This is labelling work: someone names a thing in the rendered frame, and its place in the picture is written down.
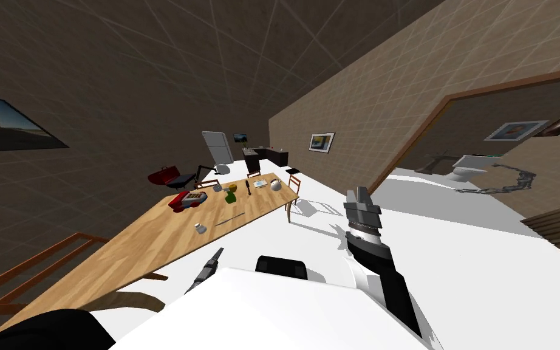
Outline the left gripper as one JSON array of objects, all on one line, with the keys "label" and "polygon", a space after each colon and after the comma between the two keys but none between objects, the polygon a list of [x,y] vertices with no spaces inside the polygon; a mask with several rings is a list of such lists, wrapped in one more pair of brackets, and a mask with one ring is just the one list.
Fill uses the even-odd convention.
[{"label": "left gripper", "polygon": [[219,257],[222,254],[223,250],[223,247],[219,248],[218,251],[214,253],[213,256],[204,265],[204,268],[208,269],[210,273],[216,273],[219,266]]}]

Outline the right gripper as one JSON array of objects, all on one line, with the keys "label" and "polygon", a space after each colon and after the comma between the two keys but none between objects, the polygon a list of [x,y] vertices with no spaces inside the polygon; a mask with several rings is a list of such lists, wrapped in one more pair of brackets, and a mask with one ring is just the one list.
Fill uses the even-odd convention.
[{"label": "right gripper", "polygon": [[349,190],[346,195],[346,203],[343,203],[343,206],[349,222],[377,229],[382,228],[381,208],[373,204],[367,187],[358,187],[357,197],[354,190]]}]

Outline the grey table knife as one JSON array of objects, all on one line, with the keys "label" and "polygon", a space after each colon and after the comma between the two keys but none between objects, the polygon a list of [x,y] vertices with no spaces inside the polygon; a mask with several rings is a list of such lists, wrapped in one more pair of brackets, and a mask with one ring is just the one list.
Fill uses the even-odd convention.
[{"label": "grey table knife", "polygon": [[241,213],[239,213],[239,214],[237,214],[237,215],[235,215],[235,216],[233,216],[233,217],[231,217],[231,218],[228,218],[228,219],[226,219],[226,220],[223,220],[223,221],[217,223],[217,224],[216,224],[216,227],[217,227],[217,226],[220,226],[220,225],[222,225],[222,224],[225,224],[225,223],[227,223],[227,222],[230,222],[231,220],[236,219],[236,218],[238,218],[238,217],[240,217],[240,216],[242,216],[242,215],[244,215],[244,214],[245,214],[245,212],[241,212]]}]

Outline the long wooden table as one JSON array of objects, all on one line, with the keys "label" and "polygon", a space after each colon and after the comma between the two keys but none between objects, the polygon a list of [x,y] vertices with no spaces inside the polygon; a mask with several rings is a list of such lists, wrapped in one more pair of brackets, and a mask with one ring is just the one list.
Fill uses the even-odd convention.
[{"label": "long wooden table", "polygon": [[[245,181],[250,183],[248,195]],[[173,261],[269,214],[293,201],[295,192],[282,184],[256,188],[256,178],[237,180],[237,201],[228,204],[224,192],[207,188],[208,198],[195,208],[176,213],[165,197],[114,239],[98,249],[4,324],[8,328],[25,319],[57,309],[81,309],[105,303],[116,291]],[[244,215],[216,227],[241,212]],[[194,224],[207,230],[198,234]]]}]

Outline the white framed yellow picture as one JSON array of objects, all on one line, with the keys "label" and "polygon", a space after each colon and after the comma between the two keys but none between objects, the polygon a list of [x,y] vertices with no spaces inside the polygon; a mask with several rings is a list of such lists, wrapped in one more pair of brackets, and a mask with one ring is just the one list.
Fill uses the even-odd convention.
[{"label": "white framed yellow picture", "polygon": [[309,150],[318,153],[329,153],[334,136],[334,132],[312,134]]}]

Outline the red and white toaster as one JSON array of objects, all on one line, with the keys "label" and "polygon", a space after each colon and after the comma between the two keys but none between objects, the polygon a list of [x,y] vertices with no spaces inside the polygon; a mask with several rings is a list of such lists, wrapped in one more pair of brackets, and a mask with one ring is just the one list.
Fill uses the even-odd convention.
[{"label": "red and white toaster", "polygon": [[204,191],[183,191],[179,193],[174,199],[172,199],[168,203],[168,206],[174,212],[182,212],[187,208],[198,207],[201,203],[205,202],[207,198],[208,196]]}]

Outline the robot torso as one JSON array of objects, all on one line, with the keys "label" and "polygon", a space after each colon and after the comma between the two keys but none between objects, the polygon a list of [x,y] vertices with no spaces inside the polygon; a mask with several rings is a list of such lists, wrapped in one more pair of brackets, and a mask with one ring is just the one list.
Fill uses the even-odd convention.
[{"label": "robot torso", "polygon": [[443,350],[428,322],[418,331],[391,314],[379,279],[347,259],[347,286],[238,269],[219,270],[194,287],[205,258],[188,255],[163,269],[165,287],[127,288],[158,298],[158,311],[131,305],[95,312],[115,350]]}]

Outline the black desk lamp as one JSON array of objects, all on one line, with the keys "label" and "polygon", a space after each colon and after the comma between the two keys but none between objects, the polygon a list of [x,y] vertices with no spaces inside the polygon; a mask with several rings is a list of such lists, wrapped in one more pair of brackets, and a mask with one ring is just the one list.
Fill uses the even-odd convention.
[{"label": "black desk lamp", "polygon": [[194,181],[195,181],[195,182],[200,182],[200,174],[201,174],[201,172],[202,172],[203,169],[205,169],[205,170],[210,170],[210,171],[211,171],[212,173],[214,173],[214,174],[219,174],[219,173],[217,172],[217,169],[216,169],[216,168],[212,168],[212,167],[208,167],[208,166],[199,165],[199,166],[197,167],[197,172],[196,172],[196,175],[195,175],[195,177],[194,177]]}]

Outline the dark wooden cabinet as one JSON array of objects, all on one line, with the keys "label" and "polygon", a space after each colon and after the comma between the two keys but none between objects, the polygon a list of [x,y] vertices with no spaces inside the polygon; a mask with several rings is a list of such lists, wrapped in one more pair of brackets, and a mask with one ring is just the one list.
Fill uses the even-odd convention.
[{"label": "dark wooden cabinet", "polygon": [[260,170],[259,161],[267,159],[278,167],[288,165],[289,153],[273,148],[243,148],[245,163],[250,173]]}]

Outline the white refrigerator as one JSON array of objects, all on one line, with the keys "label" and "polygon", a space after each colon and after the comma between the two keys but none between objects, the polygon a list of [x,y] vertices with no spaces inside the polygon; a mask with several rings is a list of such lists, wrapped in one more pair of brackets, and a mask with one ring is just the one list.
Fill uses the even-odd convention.
[{"label": "white refrigerator", "polygon": [[223,132],[203,131],[202,135],[216,165],[232,164],[234,162],[227,137]]}]

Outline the white sink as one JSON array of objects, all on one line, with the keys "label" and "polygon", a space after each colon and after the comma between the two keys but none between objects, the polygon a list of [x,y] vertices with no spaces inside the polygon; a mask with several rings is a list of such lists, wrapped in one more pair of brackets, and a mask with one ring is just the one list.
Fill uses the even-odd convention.
[{"label": "white sink", "polygon": [[453,165],[453,171],[447,178],[456,182],[468,182],[473,176],[485,173],[483,168],[493,163],[491,157],[464,155]]}]

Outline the grey metal towel rack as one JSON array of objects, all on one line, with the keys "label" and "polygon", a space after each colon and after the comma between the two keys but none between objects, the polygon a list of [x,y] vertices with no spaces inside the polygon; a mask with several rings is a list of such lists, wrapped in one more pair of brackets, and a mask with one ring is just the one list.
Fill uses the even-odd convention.
[{"label": "grey metal towel rack", "polygon": [[515,167],[512,167],[512,166],[507,166],[507,165],[502,165],[502,164],[496,164],[495,163],[495,164],[493,164],[493,167],[502,167],[502,168],[518,171],[519,172],[519,177],[516,179],[517,184],[516,185],[510,185],[510,186],[505,186],[505,187],[502,187],[502,188],[488,187],[486,189],[481,189],[481,190],[455,189],[455,191],[458,192],[458,193],[498,194],[498,193],[511,193],[511,192],[519,191],[519,190],[530,190],[532,182],[534,181],[534,179],[537,176],[537,174],[535,174],[535,173],[532,173],[532,172],[529,172],[529,171],[524,171],[524,170],[521,170],[519,168],[515,168]]}]

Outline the white framed blue picture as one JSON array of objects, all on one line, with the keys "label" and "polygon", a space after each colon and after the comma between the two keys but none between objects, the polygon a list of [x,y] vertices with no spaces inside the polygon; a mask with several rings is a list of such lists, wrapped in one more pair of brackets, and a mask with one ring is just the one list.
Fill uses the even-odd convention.
[{"label": "white framed blue picture", "polygon": [[548,120],[505,123],[490,134],[485,141],[520,141],[547,122]]}]

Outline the large dark landscape picture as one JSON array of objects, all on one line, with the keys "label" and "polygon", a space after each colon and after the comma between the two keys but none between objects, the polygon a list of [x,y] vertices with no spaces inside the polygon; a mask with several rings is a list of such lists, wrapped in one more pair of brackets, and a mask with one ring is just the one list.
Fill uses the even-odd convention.
[{"label": "large dark landscape picture", "polygon": [[0,99],[0,151],[59,149],[68,146]]}]

